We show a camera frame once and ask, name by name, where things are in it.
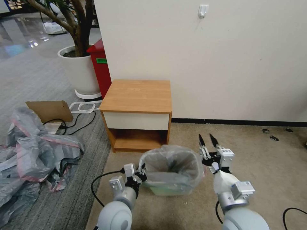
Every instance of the cardboard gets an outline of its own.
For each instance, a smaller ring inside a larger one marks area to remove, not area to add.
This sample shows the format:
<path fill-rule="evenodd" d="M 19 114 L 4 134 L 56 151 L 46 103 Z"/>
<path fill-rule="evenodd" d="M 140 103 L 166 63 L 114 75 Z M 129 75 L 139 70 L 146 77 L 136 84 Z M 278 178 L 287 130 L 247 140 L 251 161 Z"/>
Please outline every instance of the cardboard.
<path fill-rule="evenodd" d="M 41 119 L 42 123 L 60 118 L 65 122 L 71 122 L 73 116 L 65 101 L 34 101 L 26 102 L 29 109 L 32 109 Z"/>

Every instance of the trash can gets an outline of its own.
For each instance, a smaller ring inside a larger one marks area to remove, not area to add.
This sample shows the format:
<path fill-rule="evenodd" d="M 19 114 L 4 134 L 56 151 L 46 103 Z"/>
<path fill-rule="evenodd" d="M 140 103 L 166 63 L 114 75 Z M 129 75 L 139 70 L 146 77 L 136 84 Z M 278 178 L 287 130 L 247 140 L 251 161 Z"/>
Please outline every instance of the trash can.
<path fill-rule="evenodd" d="M 189 195 L 204 177 L 200 155 L 177 145 L 145 152 L 139 168 L 144 163 L 147 181 L 143 185 L 158 196 Z"/>
<path fill-rule="evenodd" d="M 111 77 L 106 60 L 106 53 L 103 47 L 102 39 L 87 49 L 87 52 L 91 55 L 93 66 L 95 69 L 98 85 L 100 88 L 102 98 L 105 97 L 111 85 Z"/>

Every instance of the green label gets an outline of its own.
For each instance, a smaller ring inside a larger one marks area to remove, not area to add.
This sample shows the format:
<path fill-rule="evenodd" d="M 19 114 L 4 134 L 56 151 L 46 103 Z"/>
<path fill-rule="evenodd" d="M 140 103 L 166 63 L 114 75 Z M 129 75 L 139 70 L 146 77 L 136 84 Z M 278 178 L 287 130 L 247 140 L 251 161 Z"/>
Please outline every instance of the green label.
<path fill-rule="evenodd" d="M 106 58 L 96 58 L 98 64 L 107 64 Z"/>

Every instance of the bedside table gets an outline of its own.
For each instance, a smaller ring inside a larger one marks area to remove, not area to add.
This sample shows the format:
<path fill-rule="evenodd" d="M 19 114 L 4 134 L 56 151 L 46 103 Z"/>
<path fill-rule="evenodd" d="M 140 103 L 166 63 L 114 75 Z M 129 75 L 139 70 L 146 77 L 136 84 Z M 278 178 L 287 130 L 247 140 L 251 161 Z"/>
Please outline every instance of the bedside table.
<path fill-rule="evenodd" d="M 113 152 L 146 152 L 169 142 L 168 80 L 114 80 L 99 109 Z"/>

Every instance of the white plant pot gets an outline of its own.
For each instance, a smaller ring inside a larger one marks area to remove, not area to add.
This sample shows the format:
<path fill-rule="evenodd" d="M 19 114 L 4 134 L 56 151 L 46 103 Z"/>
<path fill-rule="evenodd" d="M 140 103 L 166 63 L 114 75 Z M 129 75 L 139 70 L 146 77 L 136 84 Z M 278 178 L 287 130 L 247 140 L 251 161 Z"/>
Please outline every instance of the white plant pot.
<path fill-rule="evenodd" d="M 75 46 L 61 49 L 58 56 L 62 59 L 66 76 L 75 93 L 82 99 L 94 99 L 101 96 L 91 56 L 63 57 L 63 54 L 73 51 Z"/>

